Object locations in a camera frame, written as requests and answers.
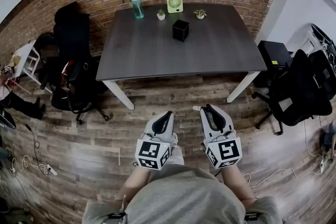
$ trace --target water bottle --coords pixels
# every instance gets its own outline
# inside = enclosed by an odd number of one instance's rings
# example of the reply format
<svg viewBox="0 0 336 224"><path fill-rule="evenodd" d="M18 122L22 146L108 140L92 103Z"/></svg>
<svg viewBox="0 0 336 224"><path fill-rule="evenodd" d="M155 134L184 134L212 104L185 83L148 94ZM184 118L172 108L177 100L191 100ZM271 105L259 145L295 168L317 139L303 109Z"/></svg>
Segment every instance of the water bottle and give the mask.
<svg viewBox="0 0 336 224"><path fill-rule="evenodd" d="M137 19L141 19L144 16L141 0L131 0L134 10L134 16Z"/></svg>

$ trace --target gray t-shirt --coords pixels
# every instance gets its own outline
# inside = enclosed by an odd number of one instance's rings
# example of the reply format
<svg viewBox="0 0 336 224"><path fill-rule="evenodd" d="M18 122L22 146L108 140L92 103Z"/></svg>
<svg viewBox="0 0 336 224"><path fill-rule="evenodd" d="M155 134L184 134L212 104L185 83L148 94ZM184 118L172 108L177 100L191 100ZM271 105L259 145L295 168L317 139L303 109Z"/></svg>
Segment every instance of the gray t-shirt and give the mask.
<svg viewBox="0 0 336 224"><path fill-rule="evenodd" d="M89 211L97 215L98 207L88 207L83 224L95 223ZM258 199L245 211L234 193L214 176L183 165L166 165L152 173L150 182L131 200L125 213L127 221L121 223L282 223L273 198Z"/></svg>

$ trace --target green desk fan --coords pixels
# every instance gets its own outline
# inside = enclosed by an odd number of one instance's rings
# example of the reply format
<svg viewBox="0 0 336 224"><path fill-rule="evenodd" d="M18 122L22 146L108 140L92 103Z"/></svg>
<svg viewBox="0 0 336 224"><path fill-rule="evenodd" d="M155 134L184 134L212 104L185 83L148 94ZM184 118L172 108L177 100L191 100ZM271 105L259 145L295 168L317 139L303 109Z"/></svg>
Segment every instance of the green desk fan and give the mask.
<svg viewBox="0 0 336 224"><path fill-rule="evenodd" d="M183 11L182 0L167 0L167 9L169 13L177 13Z"/></svg>

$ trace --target white table leg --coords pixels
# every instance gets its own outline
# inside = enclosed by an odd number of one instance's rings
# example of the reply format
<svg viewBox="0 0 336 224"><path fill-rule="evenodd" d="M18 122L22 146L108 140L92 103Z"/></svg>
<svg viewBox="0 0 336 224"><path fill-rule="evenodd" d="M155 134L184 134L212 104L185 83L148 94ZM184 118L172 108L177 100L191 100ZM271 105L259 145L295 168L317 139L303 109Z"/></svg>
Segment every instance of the white table leg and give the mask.
<svg viewBox="0 0 336 224"><path fill-rule="evenodd" d="M37 78L35 78L27 69L23 68L23 72L25 74L27 74L27 76L29 76L32 80L34 80L37 84L41 85L41 82L38 81ZM52 91L50 89L48 89L47 87L44 88L45 90L47 90L48 92L52 93Z"/></svg>
<svg viewBox="0 0 336 224"><path fill-rule="evenodd" d="M247 86L258 76L260 71L249 72L245 78L241 81L241 83L233 90L233 92L228 96L226 101L231 103L233 100L237 98L238 95L241 94L242 91L246 89Z"/></svg>
<svg viewBox="0 0 336 224"><path fill-rule="evenodd" d="M124 92L119 88L114 80L104 80L104 84L111 92L130 110L134 110L134 104L130 99L124 94Z"/></svg>
<svg viewBox="0 0 336 224"><path fill-rule="evenodd" d="M30 95L32 95L33 93L26 90L25 88L23 88L21 85L19 85L18 83L16 83L15 79L11 79L11 82L13 82L16 86L18 86L20 89L24 90L25 92L29 93Z"/></svg>

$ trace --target black box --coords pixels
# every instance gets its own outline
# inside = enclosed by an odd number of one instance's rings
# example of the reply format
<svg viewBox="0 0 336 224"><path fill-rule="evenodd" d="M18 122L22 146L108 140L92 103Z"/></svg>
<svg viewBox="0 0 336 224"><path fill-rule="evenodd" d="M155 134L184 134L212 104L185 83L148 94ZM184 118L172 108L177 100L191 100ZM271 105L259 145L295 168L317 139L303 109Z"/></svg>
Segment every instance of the black box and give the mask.
<svg viewBox="0 0 336 224"><path fill-rule="evenodd" d="M182 20L177 20L173 24L173 38L184 42L189 34L189 23Z"/></svg>

